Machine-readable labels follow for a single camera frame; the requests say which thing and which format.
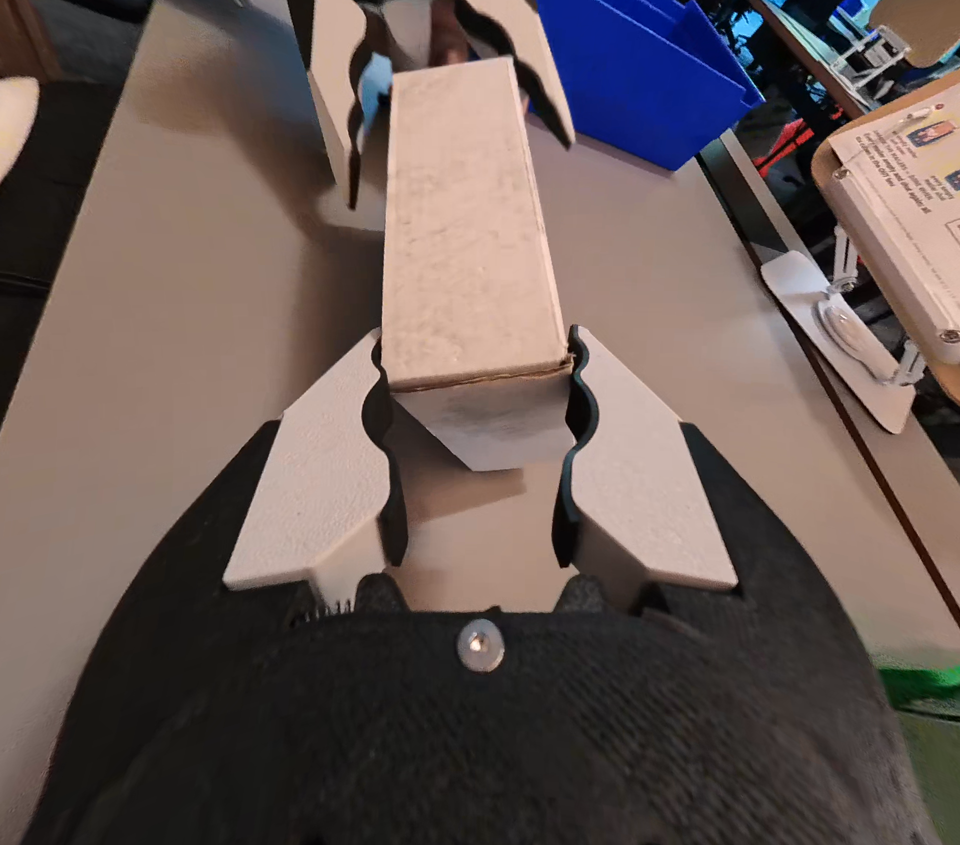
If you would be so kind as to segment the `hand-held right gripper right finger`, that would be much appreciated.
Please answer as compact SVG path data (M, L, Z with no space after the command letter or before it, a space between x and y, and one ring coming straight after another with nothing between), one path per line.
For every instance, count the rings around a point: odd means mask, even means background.
M731 592L738 575L681 419L584 326L568 342L558 564L597 580L612 607L639 607L654 586Z

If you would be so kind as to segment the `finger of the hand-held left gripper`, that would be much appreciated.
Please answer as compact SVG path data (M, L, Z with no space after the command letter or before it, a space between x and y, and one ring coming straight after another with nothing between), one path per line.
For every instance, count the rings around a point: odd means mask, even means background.
M379 108L374 98L372 114L365 112L362 80L387 39L382 5L313 0L307 76L330 169L352 211L361 197L362 167Z
M455 0L469 39L512 59L521 90L565 148L576 142L570 106L535 0Z

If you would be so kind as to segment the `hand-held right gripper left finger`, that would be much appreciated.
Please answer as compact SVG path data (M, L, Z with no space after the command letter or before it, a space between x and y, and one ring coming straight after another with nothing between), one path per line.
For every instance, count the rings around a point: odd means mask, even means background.
M393 400L379 328L282 414L222 575L231 591L306 582L317 599L356 599L402 563L409 532Z

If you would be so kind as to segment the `blue plastic bin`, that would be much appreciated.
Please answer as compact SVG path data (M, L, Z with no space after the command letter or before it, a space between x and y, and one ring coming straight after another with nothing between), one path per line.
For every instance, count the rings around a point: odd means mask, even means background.
M578 135L675 171L763 103L694 1L536 2Z

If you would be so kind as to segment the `white cardboard mailer box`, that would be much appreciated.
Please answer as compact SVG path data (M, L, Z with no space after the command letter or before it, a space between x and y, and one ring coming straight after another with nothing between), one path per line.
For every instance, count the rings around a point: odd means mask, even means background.
M381 365L474 472L561 460L572 355L514 63L393 79Z

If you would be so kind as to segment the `green plastic bin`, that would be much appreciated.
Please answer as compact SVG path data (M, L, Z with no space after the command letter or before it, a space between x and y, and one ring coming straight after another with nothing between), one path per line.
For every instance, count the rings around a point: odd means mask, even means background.
M959 719L959 665L946 668L878 666L892 708L935 719Z

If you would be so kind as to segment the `grey desk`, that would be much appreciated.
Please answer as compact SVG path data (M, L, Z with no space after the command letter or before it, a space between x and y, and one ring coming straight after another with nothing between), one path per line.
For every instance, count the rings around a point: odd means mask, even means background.
M709 143L697 160L757 270L788 251L810 259L810 250L733 130ZM764 291L810 364L911 554L957 624L958 481L953 472L913 414L907 414L904 431L883 430L780 298L769 286Z
M698 160L529 124L565 323L695 424L793 531L870 654L955 624ZM337 207L285 0L157 0L2 425L2 843L146 558L379 321L381 241Z

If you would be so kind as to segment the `person's left hand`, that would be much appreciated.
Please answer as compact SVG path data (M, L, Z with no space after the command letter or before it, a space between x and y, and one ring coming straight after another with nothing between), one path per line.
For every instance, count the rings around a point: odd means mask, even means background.
M455 0L433 0L429 19L429 66L438 68L468 62L471 45L457 18Z

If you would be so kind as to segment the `wooden table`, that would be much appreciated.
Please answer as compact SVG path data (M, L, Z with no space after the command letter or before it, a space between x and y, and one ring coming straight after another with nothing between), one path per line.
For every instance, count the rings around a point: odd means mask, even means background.
M776 84L783 95L800 95L813 84L842 111L847 119L858 119L877 107L846 86L833 68L837 53L810 30L767 0L746 0L761 19L759 51L753 52L761 75Z

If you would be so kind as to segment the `wooden cabinet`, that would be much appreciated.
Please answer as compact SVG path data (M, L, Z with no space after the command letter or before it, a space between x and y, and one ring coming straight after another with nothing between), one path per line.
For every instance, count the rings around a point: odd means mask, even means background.
M60 81L62 67L46 26L31 0L1 0L1 77Z

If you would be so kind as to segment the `clear acrylic holder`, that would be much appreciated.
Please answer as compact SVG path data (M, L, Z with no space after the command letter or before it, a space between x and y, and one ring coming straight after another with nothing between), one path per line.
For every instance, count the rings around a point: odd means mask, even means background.
M831 73L851 96L866 100L874 97L871 89L884 95L892 87L890 71L900 66L911 52L911 45L885 24L871 29L830 64Z

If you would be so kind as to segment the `printed instruction sheet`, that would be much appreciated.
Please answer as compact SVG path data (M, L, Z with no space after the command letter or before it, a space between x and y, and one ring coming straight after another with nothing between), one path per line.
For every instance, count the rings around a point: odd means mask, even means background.
M941 345L937 334L959 329L958 86L901 110L887 106L877 119L940 102L958 119L956 144L942 166L884 173L872 164L843 164L837 157L845 175L835 190L846 214L842 224L878 260L916 327L918 344L936 361L956 366L958 345ZM846 131L867 122L861 119Z

